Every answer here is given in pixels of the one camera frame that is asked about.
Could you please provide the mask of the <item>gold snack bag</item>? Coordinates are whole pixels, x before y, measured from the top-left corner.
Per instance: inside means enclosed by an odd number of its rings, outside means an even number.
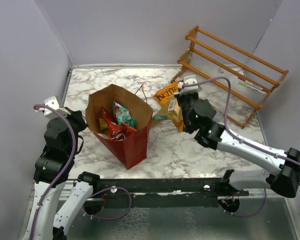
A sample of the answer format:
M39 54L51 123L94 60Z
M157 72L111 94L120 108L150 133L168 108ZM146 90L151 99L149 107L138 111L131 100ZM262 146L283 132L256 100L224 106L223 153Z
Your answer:
M168 102L153 116L151 127L158 126L161 122L167 120L171 120L179 132L183 131L184 122L182 110L178 101L174 98L168 100Z

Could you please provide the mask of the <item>orange Kettle chips bag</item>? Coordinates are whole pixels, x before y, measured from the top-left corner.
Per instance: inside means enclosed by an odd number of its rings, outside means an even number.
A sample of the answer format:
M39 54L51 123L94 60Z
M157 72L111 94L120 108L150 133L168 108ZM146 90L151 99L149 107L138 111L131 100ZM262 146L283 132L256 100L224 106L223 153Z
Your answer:
M175 92L178 92L178 82L176 81L160 89L154 95L154 99L163 107Z

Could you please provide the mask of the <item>brown red paper bag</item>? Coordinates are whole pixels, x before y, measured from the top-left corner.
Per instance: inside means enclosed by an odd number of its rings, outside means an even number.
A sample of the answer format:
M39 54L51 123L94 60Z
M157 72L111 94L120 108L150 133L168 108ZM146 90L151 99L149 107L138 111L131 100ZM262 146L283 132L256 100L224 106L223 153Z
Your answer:
M136 120L136 132L124 140L111 140L101 136L99 118L102 108L110 112L113 102L129 110ZM98 90L88 96L85 109L88 128L107 147L110 152L130 169L147 158L148 137L150 133L153 109L140 97L115 84Z

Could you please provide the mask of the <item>teal Fox's candy bag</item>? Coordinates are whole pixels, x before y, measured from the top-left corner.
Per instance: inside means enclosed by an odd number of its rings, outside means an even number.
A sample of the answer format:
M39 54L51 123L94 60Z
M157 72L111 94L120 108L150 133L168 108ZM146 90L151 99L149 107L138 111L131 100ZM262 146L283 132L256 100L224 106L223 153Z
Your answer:
M128 109L114 101L112 104L112 111L119 125L125 124L132 128L135 127L136 120L131 116L130 111Z

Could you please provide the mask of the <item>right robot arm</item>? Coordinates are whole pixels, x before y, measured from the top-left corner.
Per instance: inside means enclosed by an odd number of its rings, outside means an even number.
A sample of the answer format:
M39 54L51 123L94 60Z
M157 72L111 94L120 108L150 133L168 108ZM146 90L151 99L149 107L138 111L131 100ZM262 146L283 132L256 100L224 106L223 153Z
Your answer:
M230 153L245 159L261 170L227 170L219 189L230 196L244 189L271 189L276 194L295 198L300 185L300 151L291 147L281 150L262 145L226 129L213 120L216 111L208 100L195 93L175 93L183 117L183 130L195 133L203 147Z

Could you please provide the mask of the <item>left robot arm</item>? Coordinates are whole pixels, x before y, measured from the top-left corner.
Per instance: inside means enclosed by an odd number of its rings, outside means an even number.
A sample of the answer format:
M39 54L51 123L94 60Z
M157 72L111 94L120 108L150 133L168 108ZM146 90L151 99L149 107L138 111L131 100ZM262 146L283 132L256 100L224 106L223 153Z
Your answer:
M44 133L45 147L35 163L34 199L25 240L65 240L80 209L101 190L100 176L84 171L69 198L58 208L59 199L83 145L80 132L87 128L81 111L54 110Z

